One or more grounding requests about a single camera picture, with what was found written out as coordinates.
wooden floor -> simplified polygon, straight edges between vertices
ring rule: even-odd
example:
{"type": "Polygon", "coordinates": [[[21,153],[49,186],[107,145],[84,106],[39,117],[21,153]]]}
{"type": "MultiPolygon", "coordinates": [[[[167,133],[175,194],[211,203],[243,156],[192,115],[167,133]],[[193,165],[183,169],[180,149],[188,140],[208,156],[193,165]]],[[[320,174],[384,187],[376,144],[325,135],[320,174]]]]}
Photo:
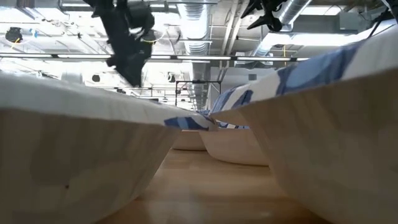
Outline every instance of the wooden floor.
{"type": "Polygon", "coordinates": [[[150,186],[98,224],[326,223],[288,198],[267,167],[240,166],[207,152],[170,150],[150,186]]]}

silver duct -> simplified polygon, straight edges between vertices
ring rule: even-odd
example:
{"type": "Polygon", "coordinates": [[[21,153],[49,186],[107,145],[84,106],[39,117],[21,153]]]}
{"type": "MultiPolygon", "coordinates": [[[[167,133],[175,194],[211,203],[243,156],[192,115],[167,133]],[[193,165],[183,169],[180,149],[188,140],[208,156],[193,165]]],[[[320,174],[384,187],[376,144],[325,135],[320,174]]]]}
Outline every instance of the silver duct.
{"type": "MultiPolygon", "coordinates": [[[[182,35],[186,39],[201,40],[208,37],[208,11],[207,4],[178,4],[178,11],[181,15],[183,24],[181,26],[182,35]]],[[[185,49],[189,55],[207,55],[208,43],[205,42],[185,42],[185,49]]],[[[209,80],[210,65],[208,63],[192,63],[193,80],[209,80]]],[[[206,103],[207,85],[193,85],[197,109],[202,109],[206,103]]]]}
{"type": "MultiPolygon", "coordinates": [[[[279,14],[280,22],[285,26],[290,26],[298,18],[301,12],[311,3],[311,0],[288,0],[279,14]]],[[[271,50],[272,45],[267,44],[267,36],[263,38],[252,56],[263,57],[271,50]]]]}

black cable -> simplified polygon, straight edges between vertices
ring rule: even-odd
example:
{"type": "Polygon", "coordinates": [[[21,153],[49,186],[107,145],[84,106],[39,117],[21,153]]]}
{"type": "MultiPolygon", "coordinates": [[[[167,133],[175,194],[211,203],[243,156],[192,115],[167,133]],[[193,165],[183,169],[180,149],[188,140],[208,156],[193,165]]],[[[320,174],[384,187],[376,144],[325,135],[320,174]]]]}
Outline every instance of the black cable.
{"type": "Polygon", "coordinates": [[[373,35],[373,33],[376,31],[376,29],[379,27],[380,23],[383,21],[383,19],[385,18],[385,16],[387,15],[389,8],[387,7],[386,10],[380,15],[379,20],[377,22],[377,24],[374,26],[372,32],[370,33],[369,38],[371,38],[371,36],[373,35]]]}

air vent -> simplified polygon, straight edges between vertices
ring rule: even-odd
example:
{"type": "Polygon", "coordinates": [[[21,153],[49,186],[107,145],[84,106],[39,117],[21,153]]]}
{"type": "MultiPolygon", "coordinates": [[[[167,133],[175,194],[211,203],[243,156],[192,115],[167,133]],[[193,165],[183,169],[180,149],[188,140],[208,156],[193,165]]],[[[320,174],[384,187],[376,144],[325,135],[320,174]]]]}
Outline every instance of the air vent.
{"type": "Polygon", "coordinates": [[[249,81],[257,80],[257,74],[249,74],[248,77],[249,77],[249,81]]]}

exposed ceiling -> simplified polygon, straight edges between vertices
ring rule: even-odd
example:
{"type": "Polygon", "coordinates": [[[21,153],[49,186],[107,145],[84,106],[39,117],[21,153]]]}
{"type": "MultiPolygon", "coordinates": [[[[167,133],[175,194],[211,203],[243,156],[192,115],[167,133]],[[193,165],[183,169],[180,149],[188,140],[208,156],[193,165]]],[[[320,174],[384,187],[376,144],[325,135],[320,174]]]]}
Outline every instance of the exposed ceiling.
{"type": "MultiPolygon", "coordinates": [[[[89,8],[83,4],[83,1],[64,0],[62,1],[63,5],[59,8],[50,3],[43,5],[43,2],[57,2],[55,0],[36,1],[40,1],[42,5],[34,9],[13,7],[15,1],[0,3],[0,53],[113,53],[111,47],[106,43],[107,36],[101,20],[91,18],[91,12],[88,11],[89,8]],[[5,33],[10,27],[22,28],[23,41],[21,43],[14,44],[5,39],[5,33]]],[[[187,32],[195,32],[199,28],[192,27],[186,31],[187,21],[178,13],[180,7],[177,7],[176,2],[192,1],[169,1],[169,11],[165,10],[162,2],[151,1],[155,16],[155,34],[159,39],[154,44],[153,54],[188,54],[186,46],[205,43],[208,55],[235,55],[236,52],[247,55],[248,52],[256,50],[260,44],[264,44],[261,41],[265,36],[268,38],[271,36],[267,35],[266,28],[247,30],[248,25],[261,16],[261,12],[239,19],[239,15],[248,3],[247,0],[196,0],[195,2],[206,3],[206,10],[209,12],[206,18],[208,21],[207,35],[202,39],[188,39],[187,32]]],[[[282,41],[282,36],[278,36],[274,44],[282,44],[282,42],[283,44],[276,46],[272,44],[274,46],[271,46],[269,53],[278,57],[305,58],[322,54],[344,44],[336,41],[343,34],[355,34],[369,28],[372,25],[371,21],[382,10],[384,10],[383,3],[378,0],[313,0],[293,23],[292,31],[287,34],[288,40],[282,41]],[[341,16],[342,14],[347,15],[347,19],[341,16]]],[[[36,75],[40,71],[50,73],[58,78],[64,71],[72,67],[78,68],[83,74],[86,85],[113,91],[119,88],[136,97],[158,98],[160,101],[172,105],[175,103],[175,83],[170,80],[170,76],[182,81],[195,80],[198,79],[197,70],[199,69],[190,62],[147,63],[143,69],[144,86],[142,89],[137,89],[129,87],[104,62],[82,62],[81,60],[63,62],[21,58],[0,58],[0,60],[1,70],[23,71],[36,75]],[[101,81],[94,82],[93,75],[99,75],[101,81]]],[[[274,62],[272,65],[268,63],[263,67],[278,68],[287,64],[289,63],[274,62]]],[[[219,67],[219,63],[212,62],[210,65],[219,67]]],[[[200,78],[211,79],[215,76],[208,74],[208,76],[200,78]]],[[[225,81],[236,84],[229,78],[225,81]]],[[[232,83],[223,84],[225,86],[232,85],[232,83]]],[[[177,97],[178,106],[188,110],[196,110],[204,106],[207,86],[198,87],[197,85],[194,88],[191,83],[179,83],[178,90],[181,90],[177,97]]]]}

